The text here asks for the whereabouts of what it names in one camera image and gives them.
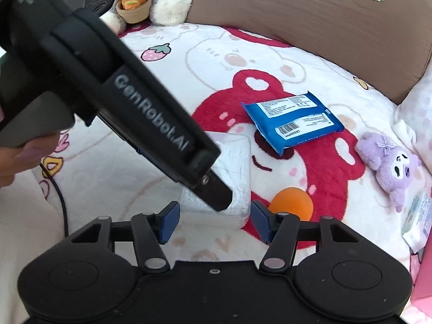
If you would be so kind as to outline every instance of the bunny plush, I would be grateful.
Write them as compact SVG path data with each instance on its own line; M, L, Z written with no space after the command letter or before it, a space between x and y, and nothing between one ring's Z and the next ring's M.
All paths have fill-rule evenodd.
M101 19L111 28L115 34L120 34L126 29L126 21L117 14L115 0L112 8L101 16ZM152 0L150 8L150 20L154 25L178 25L186 20L192 0Z

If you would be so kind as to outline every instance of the black circular pad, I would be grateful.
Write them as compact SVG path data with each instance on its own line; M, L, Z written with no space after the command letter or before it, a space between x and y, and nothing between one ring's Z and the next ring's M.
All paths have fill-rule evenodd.
M99 270L86 262L68 262L53 268L48 278L59 290L82 290L91 286L99 276Z
M352 290L368 290L377 286L382 278L380 270L363 261L345 261L332 269L333 279Z
M304 259L294 277L300 294L338 320L378 321L400 312L412 289L405 267L383 251L374 256L374 248L351 245L323 248Z
M82 323L120 305L135 286L135 270L122 257L91 244L43 254L21 273L18 290L31 315Z

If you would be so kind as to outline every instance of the miniature flower pot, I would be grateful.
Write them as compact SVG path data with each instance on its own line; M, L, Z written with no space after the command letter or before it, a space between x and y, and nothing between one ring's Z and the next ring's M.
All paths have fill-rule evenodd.
M144 21L150 15L150 6L152 5L152 0L147 0L138 8L132 10L122 9L122 2L119 0L116 5L116 10L118 15L122 16L126 23L136 24Z

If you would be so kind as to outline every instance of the pink box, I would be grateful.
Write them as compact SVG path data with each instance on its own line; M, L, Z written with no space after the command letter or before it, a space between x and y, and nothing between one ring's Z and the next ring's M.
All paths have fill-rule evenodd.
M432 237L429 236L423 254L422 265L418 271L411 303L432 317Z

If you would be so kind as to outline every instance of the metal screw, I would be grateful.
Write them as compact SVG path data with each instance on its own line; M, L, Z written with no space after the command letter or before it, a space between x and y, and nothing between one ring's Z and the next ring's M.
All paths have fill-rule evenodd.
M149 269L162 269L165 267L166 261L163 258L149 258L144 265Z
M285 262L280 258L267 258L264 261L264 265L270 269L280 269L285 265Z
M203 185L207 185L209 181L210 181L210 178L209 178L208 175L204 175L204 176L202 177L202 184L203 184Z

